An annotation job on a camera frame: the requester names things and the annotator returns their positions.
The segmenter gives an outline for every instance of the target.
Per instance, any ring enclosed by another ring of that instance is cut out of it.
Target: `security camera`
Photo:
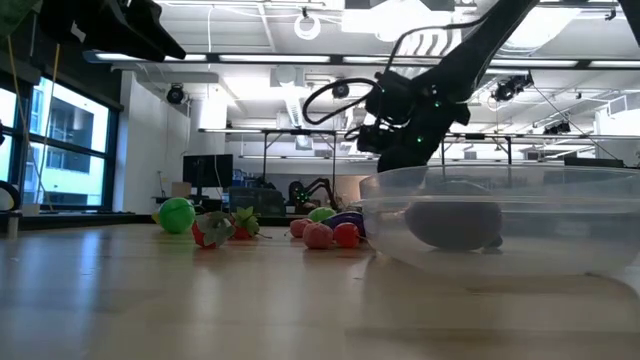
[[[183,90],[183,84],[171,84],[171,89],[167,92],[167,101],[170,104],[182,105],[189,99],[189,95]]]
[[[331,94],[334,99],[344,99],[349,96],[349,86],[348,85],[339,85],[331,90]]]

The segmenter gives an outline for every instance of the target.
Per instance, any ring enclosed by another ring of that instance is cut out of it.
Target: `window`
[[[90,173],[91,157],[66,150],[47,148],[47,167],[50,169]]]
[[[33,90],[32,134],[104,152],[107,143],[109,109],[62,85],[42,79]],[[49,119],[44,119],[51,108]]]
[[[46,153],[42,151],[44,145],[31,143],[36,155],[36,165],[33,160],[27,160],[25,171],[24,196],[25,202],[37,199],[42,204],[47,198],[38,191],[38,177],[35,167],[44,161],[42,167],[42,185],[49,193],[49,200],[55,205],[102,205],[102,184],[104,182],[104,159],[87,154],[77,153],[47,145]]]
[[[30,120],[25,202],[102,206],[109,109],[43,78],[33,88]],[[42,171],[47,196],[39,189],[36,169]]]
[[[0,180],[9,180],[9,166],[11,161],[11,144],[13,139],[10,136],[4,136],[4,143],[0,146]]]
[[[2,126],[12,128],[16,115],[16,94],[0,89],[0,121]]]
[[[16,114],[16,94],[4,89],[0,89],[0,121],[6,130],[13,128]],[[0,145],[0,180],[9,180],[9,170],[11,167],[11,147],[13,138],[9,134],[4,134],[4,142]]]

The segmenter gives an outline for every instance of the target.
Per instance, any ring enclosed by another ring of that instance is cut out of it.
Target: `purple toy eggplant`
[[[336,228],[336,226],[340,224],[344,224],[350,222],[355,224],[358,227],[358,231],[360,232],[360,236],[366,237],[367,233],[364,231],[364,218],[362,214],[355,211],[347,211],[337,215],[333,215],[322,223],[330,227],[332,230]]]

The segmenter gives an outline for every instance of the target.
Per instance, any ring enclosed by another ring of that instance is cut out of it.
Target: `clear plastic bowl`
[[[640,251],[635,170],[407,168],[364,179],[360,194],[371,245],[433,273],[607,273]]]

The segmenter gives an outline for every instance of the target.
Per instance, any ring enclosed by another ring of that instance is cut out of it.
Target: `fluorescent light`
[[[347,64],[386,64],[388,56],[345,56],[342,61]],[[419,57],[419,56],[396,56],[393,58],[394,65],[438,65],[440,59]]]
[[[640,61],[628,60],[596,60],[589,67],[640,68]]]
[[[164,58],[164,61],[207,61],[207,55],[204,54],[187,54],[184,59],[178,59],[171,56]]]
[[[104,61],[146,61],[133,56],[118,53],[96,53],[96,57]],[[171,56],[164,58],[165,61],[207,61],[207,55],[204,54],[187,54],[184,59],[178,59]]]
[[[528,70],[487,69],[487,75],[529,75]]]
[[[545,59],[494,59],[491,66],[512,66],[512,67],[574,67],[578,65],[577,60],[545,60]]]
[[[105,61],[144,61],[142,59],[134,58],[133,56],[114,53],[97,53],[96,57]]]
[[[260,129],[199,129],[203,132],[225,133],[225,134],[259,134]]]
[[[263,155],[238,155],[238,158],[240,159],[258,159],[258,160],[263,160],[265,158],[265,156]],[[282,159],[282,156],[274,156],[274,155],[267,155],[266,156],[267,159]]]
[[[222,62],[328,63],[329,56],[320,55],[220,55]]]
[[[211,6],[211,5],[229,5],[234,7],[255,7],[256,5],[264,5],[266,7],[308,7],[314,9],[324,9],[327,5],[324,2],[313,1],[247,1],[247,0],[153,0],[157,4],[165,4],[168,6]]]

